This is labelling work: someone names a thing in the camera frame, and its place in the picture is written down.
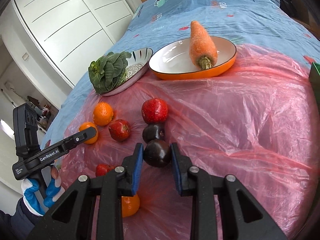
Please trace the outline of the left blue white gloved hand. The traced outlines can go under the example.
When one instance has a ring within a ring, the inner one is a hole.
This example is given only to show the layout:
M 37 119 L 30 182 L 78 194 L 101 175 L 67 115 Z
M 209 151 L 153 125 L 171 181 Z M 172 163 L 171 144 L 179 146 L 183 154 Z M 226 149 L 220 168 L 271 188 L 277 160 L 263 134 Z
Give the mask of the left blue white gloved hand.
M 25 178 L 21 184 L 23 202 L 27 209 L 36 216 L 43 216 L 65 192 L 57 167 L 51 165 L 50 168 L 50 183 L 45 190 L 44 198 L 36 179 Z

